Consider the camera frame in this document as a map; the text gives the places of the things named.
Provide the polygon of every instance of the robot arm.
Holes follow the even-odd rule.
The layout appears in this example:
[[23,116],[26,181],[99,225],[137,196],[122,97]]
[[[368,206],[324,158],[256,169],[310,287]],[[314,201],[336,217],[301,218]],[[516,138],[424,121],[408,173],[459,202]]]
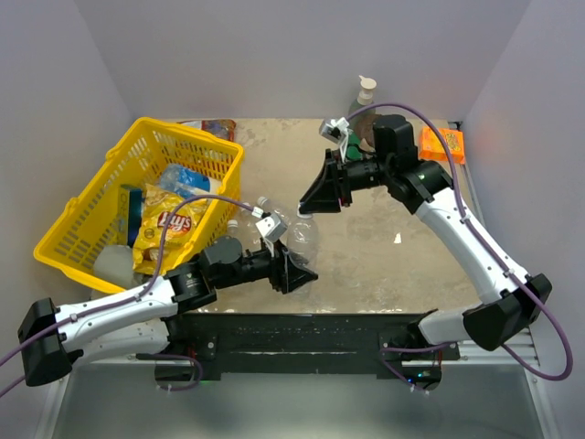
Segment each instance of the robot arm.
[[530,276],[501,248],[466,206],[464,217],[510,267],[503,273],[491,254],[473,236],[455,203],[452,180],[442,166],[418,159],[412,125],[403,116],[379,117],[374,124],[375,153],[370,158],[346,161],[344,120],[324,121],[321,134],[340,144],[325,151],[324,166],[301,198],[302,213],[339,212],[352,203],[352,191],[386,186],[447,246],[477,290],[481,304],[452,311],[434,311],[410,326],[397,347],[423,348],[443,342],[472,339],[494,350],[527,327],[538,316],[535,304],[509,278],[526,280],[525,286],[545,302],[552,285],[544,274]]
[[[258,225],[267,244],[260,250],[244,252],[238,240],[221,237],[191,262],[156,278],[146,295],[139,286],[75,305],[35,302],[18,330],[21,343],[47,327],[62,325],[23,349],[27,385],[58,380],[74,366],[97,359],[164,351],[170,342],[167,325],[175,316],[215,302],[216,289],[268,279],[273,289],[288,294],[317,279],[278,241],[286,230],[280,219],[268,217]],[[124,300],[127,303],[116,305]]]

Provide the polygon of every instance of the orange snack bag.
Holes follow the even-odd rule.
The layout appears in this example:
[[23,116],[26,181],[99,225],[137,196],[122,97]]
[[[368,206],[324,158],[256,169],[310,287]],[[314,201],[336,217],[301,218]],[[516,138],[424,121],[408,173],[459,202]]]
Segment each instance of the orange snack bag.
[[[447,142],[455,163],[464,165],[465,149],[463,146],[463,133],[461,131],[447,130],[445,128],[439,128],[439,132]],[[442,149],[441,142],[439,142],[435,133],[431,131],[431,128],[428,126],[422,128],[420,133],[419,158],[441,160],[443,162],[447,161],[447,155],[445,154],[444,149]]]

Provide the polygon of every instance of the chip bag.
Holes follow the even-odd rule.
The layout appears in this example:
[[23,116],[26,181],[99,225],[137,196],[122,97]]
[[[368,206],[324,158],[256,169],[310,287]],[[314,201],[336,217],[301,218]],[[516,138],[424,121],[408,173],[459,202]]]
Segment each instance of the chip bag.
[[[154,274],[163,227],[173,209],[181,201],[183,199],[173,192],[146,185],[142,224],[132,250],[133,269],[136,272]],[[171,219],[166,232],[163,264],[159,274],[176,267],[177,258],[191,241],[206,209],[207,202],[202,199],[183,206]]]

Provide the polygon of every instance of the yellow plastic basket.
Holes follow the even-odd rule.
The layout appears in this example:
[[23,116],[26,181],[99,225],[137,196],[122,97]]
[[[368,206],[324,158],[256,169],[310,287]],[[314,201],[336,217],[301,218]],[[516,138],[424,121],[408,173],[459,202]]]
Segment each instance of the yellow plastic basket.
[[[117,243],[118,188],[127,184],[144,189],[155,183],[171,163],[221,180],[218,193],[239,199],[239,171],[244,158],[240,145],[177,123],[143,117],[106,154],[98,174],[63,213],[35,248],[35,258],[80,284],[104,293],[122,288],[93,275],[93,263],[106,245]],[[212,200],[177,263],[188,261],[227,228],[235,206]]]

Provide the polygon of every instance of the white wall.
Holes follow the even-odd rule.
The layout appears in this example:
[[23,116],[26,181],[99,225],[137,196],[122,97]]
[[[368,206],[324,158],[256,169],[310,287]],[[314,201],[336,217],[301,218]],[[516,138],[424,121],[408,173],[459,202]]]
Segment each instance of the white wall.
[[[81,288],[33,260],[33,248],[83,189],[130,124],[130,113],[72,0],[4,1],[0,8],[0,356],[32,302]],[[22,375],[20,357],[0,387]],[[0,436],[30,438],[46,389],[0,400]]]
[[[463,122],[487,227],[554,290],[550,307],[569,333],[575,371],[549,383],[565,438],[585,427],[585,3],[533,0]],[[546,371],[564,354],[550,324],[534,325]]]
[[529,0],[76,0],[136,115],[323,117],[380,101],[469,112]]

